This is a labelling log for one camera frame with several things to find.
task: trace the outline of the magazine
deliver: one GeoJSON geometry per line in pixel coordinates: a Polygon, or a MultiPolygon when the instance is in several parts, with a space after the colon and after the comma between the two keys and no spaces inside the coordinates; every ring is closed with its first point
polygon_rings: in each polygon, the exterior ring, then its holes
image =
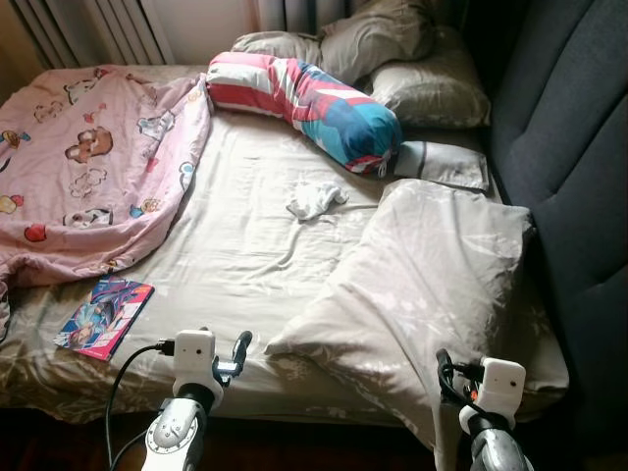
{"type": "Polygon", "coordinates": [[[105,276],[53,341],[108,361],[154,290],[151,285],[105,276]]]}

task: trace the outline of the window curtain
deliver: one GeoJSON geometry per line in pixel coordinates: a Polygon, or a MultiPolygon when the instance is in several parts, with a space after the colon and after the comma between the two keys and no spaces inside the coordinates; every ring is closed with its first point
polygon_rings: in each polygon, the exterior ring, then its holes
{"type": "Polygon", "coordinates": [[[316,34],[321,26],[349,16],[367,0],[249,0],[253,28],[316,34]]]}

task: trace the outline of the cartoon print blanket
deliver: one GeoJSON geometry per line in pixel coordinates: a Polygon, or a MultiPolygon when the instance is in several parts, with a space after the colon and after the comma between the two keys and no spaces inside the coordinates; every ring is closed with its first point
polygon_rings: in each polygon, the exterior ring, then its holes
{"type": "Polygon", "coordinates": [[[205,76],[50,71],[0,108],[0,341],[8,290],[122,270],[166,237],[210,131],[205,76]]]}

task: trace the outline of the dark gray headboard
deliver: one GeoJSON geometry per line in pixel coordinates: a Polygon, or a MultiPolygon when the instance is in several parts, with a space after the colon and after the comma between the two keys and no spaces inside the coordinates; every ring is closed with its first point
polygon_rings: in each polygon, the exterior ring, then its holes
{"type": "Polygon", "coordinates": [[[539,230],[526,264],[572,384],[550,417],[574,452],[628,444],[627,5],[529,2],[489,138],[502,194],[539,230]]]}

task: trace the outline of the colorful bolster pillow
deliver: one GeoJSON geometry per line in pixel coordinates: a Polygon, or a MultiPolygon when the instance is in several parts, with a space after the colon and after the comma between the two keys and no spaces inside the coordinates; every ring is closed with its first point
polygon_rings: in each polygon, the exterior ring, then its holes
{"type": "Polygon", "coordinates": [[[297,59],[224,52],[207,86],[217,106],[284,118],[354,173],[382,175],[402,141],[392,111],[297,59]]]}

